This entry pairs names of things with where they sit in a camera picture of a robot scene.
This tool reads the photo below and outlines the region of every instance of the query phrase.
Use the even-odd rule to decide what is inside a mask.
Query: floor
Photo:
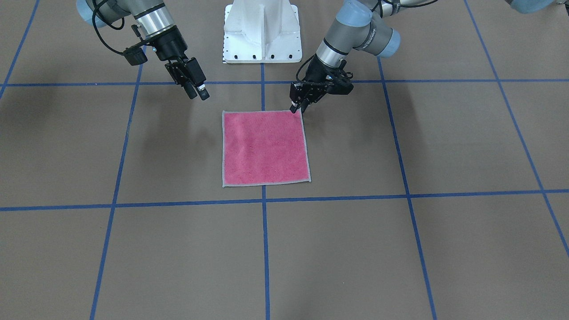
[[[199,101],[70,1],[0,2],[1,319],[569,318],[562,6],[386,18],[399,52],[304,114],[312,182],[222,188],[221,112],[287,109],[299,67],[222,64],[230,3],[166,1]],[[306,59],[342,1],[292,3]]]

